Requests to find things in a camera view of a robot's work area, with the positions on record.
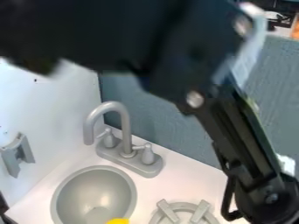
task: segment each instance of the screw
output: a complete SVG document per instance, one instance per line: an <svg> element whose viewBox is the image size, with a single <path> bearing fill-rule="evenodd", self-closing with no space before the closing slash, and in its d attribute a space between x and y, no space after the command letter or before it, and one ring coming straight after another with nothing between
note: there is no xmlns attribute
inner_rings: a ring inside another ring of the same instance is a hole
<svg viewBox="0 0 299 224"><path fill-rule="evenodd" d="M253 25L247 17L242 15L236 18L233 28L241 37L246 37L253 29Z"/></svg>
<svg viewBox="0 0 299 224"><path fill-rule="evenodd" d="M197 109L199 108L201 105L204 104L204 97L199 94L196 91L191 91L188 95L187 95L187 103L189 104L190 107Z"/></svg>
<svg viewBox="0 0 299 224"><path fill-rule="evenodd" d="M266 204L270 205L275 203L278 200L278 194L277 193L271 193L268 195L265 199Z"/></svg>

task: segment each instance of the white cabinet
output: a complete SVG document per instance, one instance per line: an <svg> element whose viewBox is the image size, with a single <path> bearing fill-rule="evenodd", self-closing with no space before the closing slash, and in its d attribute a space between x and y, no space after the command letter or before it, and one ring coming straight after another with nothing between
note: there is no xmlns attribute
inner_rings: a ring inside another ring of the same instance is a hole
<svg viewBox="0 0 299 224"><path fill-rule="evenodd" d="M10 207L83 144L83 120L100 103L93 71L62 61L50 79L0 60L0 146L22 132L36 160L13 178L0 157L0 191ZM103 121L97 124L100 131Z"/></svg>

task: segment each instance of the sink drain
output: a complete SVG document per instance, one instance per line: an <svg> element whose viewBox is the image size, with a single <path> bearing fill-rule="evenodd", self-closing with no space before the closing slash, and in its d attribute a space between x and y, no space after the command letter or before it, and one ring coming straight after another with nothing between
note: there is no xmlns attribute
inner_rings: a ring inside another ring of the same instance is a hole
<svg viewBox="0 0 299 224"><path fill-rule="evenodd" d="M219 224L218 220L209 212L210 204L201 200L198 205L188 202L167 203L165 199L156 203L158 209L151 218L149 224L173 223L180 224L177 213L186 212L191 214L191 218L184 223L188 224Z"/></svg>
<svg viewBox="0 0 299 224"><path fill-rule="evenodd" d="M110 219L110 211L103 206L97 206L85 215L86 224L107 223Z"/></svg>

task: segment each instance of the white countertop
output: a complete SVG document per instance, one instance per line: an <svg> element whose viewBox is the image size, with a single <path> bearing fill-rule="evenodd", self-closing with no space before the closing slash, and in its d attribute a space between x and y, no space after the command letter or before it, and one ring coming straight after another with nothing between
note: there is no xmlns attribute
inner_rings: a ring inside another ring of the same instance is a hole
<svg viewBox="0 0 299 224"><path fill-rule="evenodd" d="M117 137L121 132L113 129ZM147 141L133 136L133 144ZM210 211L220 223L228 223L220 215L226 176L222 171L172 150L153 144L155 153L162 156L164 168L155 178L143 178L126 168L107 161L95 154L94 146L84 147L59 165L35 185L6 215L17 224L53 224L50 214L52 195L63 179L71 173L91 165L111 165L126 172L136 184L137 204L130 217L130 224L147 224L161 199L168 202L191 202L206 200L212 204ZM234 223L246 223L238 220Z"/></svg>

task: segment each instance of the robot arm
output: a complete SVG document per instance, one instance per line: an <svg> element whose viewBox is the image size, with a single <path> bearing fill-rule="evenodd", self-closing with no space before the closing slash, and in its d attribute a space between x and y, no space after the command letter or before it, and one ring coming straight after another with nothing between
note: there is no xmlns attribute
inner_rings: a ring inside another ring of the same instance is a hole
<svg viewBox="0 0 299 224"><path fill-rule="evenodd" d="M282 173L242 91L265 23L252 5L226 0L1 0L0 54L41 74L59 58L133 71L210 135L228 177L225 219L293 223L298 183ZM238 210L229 212L233 195Z"/></svg>

